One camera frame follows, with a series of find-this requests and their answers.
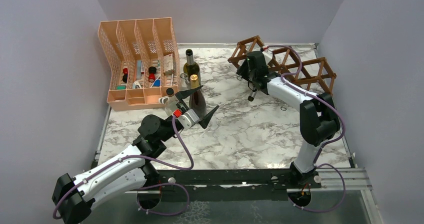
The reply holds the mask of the green bottle silver cap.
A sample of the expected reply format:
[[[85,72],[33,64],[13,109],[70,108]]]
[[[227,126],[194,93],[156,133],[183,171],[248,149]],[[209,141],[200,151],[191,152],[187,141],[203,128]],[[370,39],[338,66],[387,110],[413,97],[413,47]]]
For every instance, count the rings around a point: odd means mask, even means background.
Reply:
[[[255,99],[255,96],[256,96],[256,94],[257,94],[257,92],[258,92],[258,89],[257,89],[257,87],[253,84],[253,83],[251,83],[251,82],[249,82],[248,84],[247,84],[247,86],[248,86],[248,88],[250,89],[250,94],[249,94],[249,96],[248,96],[248,101],[249,102],[253,102],[254,101],[254,99]]]

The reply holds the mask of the orange plastic desk organizer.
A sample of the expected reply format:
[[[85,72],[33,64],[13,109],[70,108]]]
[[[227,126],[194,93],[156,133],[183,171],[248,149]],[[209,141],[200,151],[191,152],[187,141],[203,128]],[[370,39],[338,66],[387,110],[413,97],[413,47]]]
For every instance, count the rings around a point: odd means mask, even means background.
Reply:
[[[98,37],[111,69],[107,103],[114,111],[163,108],[158,99],[166,90],[181,87],[180,56],[172,18],[102,21]],[[164,56],[174,56],[175,73],[164,75]],[[156,80],[149,82],[150,66],[157,68]],[[122,82],[128,69],[127,83]]]

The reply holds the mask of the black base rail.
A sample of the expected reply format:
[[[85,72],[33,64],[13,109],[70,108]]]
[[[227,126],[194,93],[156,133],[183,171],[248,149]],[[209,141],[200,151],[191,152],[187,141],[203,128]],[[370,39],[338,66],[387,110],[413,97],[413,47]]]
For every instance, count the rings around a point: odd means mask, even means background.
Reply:
[[[155,205],[158,202],[229,202],[229,201],[286,201],[288,192],[321,188],[314,178],[316,171],[297,177],[290,169],[241,170],[160,170],[157,184],[151,190],[138,191],[137,200]]]

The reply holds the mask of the red black cap item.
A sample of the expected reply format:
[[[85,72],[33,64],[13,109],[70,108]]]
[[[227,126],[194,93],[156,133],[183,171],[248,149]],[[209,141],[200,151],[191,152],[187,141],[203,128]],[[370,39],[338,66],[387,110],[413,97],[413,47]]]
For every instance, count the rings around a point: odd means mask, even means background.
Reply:
[[[150,66],[148,68],[148,80],[151,83],[154,83],[156,80],[157,68],[155,66]]]

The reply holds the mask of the dark green wine bottle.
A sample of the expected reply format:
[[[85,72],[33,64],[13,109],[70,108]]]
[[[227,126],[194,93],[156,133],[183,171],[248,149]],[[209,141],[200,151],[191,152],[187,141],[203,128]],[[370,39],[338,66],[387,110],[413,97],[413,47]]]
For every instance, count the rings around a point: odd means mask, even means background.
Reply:
[[[201,83],[200,66],[197,62],[194,61],[193,51],[191,49],[187,49],[185,54],[186,63],[183,66],[184,73],[187,75],[188,80],[190,80],[191,75],[197,75],[199,78],[199,83]]]

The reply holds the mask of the dark red gold-foil bottle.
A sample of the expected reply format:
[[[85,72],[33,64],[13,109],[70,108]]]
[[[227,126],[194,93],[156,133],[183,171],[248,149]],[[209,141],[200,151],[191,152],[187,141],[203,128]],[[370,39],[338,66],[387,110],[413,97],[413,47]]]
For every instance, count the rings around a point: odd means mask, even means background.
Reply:
[[[197,74],[192,74],[190,76],[190,86],[191,89],[196,89],[200,87],[200,80]],[[202,119],[207,113],[207,105],[205,98],[202,94],[202,90],[199,89],[193,93],[189,98],[189,107],[192,109],[200,119]]]

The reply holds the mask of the brown wooden wine rack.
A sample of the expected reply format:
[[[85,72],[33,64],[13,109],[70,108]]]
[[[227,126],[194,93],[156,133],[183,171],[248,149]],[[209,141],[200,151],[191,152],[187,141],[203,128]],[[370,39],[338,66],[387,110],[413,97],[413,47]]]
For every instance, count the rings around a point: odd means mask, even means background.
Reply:
[[[263,46],[265,46],[265,43],[258,35],[241,40],[236,44],[236,49],[228,59],[228,62],[239,68],[246,59],[247,53],[258,51]],[[271,51],[273,58],[270,64],[267,65],[269,71],[283,74],[298,70],[299,59],[293,51],[284,47],[271,48]],[[324,92],[332,94],[337,75],[328,64],[327,59],[325,57],[310,60],[302,58],[301,61],[302,68],[299,74],[290,74],[286,79],[306,90],[320,86]]]

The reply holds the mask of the clear bottle with white label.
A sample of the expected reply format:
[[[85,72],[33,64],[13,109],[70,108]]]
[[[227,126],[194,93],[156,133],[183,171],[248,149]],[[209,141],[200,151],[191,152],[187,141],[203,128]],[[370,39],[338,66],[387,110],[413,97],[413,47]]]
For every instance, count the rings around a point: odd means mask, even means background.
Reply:
[[[178,110],[177,104],[179,100],[175,96],[175,92],[172,88],[166,90],[167,99],[164,104],[164,110],[168,116],[171,116],[176,110]]]

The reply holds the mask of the red black small item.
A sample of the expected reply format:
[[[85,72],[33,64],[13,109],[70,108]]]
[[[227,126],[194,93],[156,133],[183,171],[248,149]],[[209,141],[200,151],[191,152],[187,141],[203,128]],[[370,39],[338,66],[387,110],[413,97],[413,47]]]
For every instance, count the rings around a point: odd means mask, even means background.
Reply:
[[[129,73],[128,69],[124,68],[123,71],[122,71],[122,82],[123,83],[128,82],[128,73]]]

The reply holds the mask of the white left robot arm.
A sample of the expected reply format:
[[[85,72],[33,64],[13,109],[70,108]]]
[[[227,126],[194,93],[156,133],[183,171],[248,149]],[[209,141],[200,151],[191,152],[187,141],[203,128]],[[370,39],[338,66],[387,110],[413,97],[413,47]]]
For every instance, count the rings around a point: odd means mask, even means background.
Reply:
[[[74,177],[68,173],[60,176],[52,195],[55,204],[53,219],[63,220],[65,224],[79,224],[95,207],[118,194],[137,187],[149,190],[162,186],[159,183],[159,173],[152,162],[181,171],[190,171],[194,167],[194,160],[180,136],[180,130],[188,130],[195,124],[205,129],[218,110],[216,106],[203,117],[199,117],[185,104],[185,98],[200,90],[198,87],[177,92],[177,109],[166,119],[156,115],[145,116],[138,129],[139,136],[107,162]],[[166,149],[164,142],[172,137],[180,141],[190,160],[189,167],[179,167],[158,160]]]

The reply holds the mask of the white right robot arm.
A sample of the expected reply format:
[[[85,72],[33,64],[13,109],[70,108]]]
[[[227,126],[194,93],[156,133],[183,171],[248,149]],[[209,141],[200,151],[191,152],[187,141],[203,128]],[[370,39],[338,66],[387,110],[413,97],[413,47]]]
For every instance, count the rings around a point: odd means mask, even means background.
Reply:
[[[252,51],[246,54],[237,75],[252,85],[248,100],[261,91],[279,99],[299,112],[299,128],[303,138],[298,156],[289,167],[289,183],[300,188],[316,169],[316,161],[326,141],[340,130],[341,124],[329,93],[316,94],[287,81],[268,70],[272,53]]]

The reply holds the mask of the clear glass bottle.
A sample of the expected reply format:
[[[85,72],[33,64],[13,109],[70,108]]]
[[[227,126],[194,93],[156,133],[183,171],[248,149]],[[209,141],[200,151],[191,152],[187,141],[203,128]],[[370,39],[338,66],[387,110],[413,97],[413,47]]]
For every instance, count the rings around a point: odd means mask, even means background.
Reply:
[[[181,80],[186,84],[186,85],[189,85],[190,84],[190,79],[189,79],[189,76],[186,74],[186,73],[181,73],[180,74],[180,78],[181,78]]]

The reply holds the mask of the white box in organizer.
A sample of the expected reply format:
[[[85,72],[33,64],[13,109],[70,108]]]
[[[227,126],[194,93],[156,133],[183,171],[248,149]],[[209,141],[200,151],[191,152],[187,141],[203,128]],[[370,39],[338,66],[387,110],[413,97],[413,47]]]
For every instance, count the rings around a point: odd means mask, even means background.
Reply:
[[[174,56],[172,53],[163,57],[162,68],[164,75],[172,75],[175,73]]]

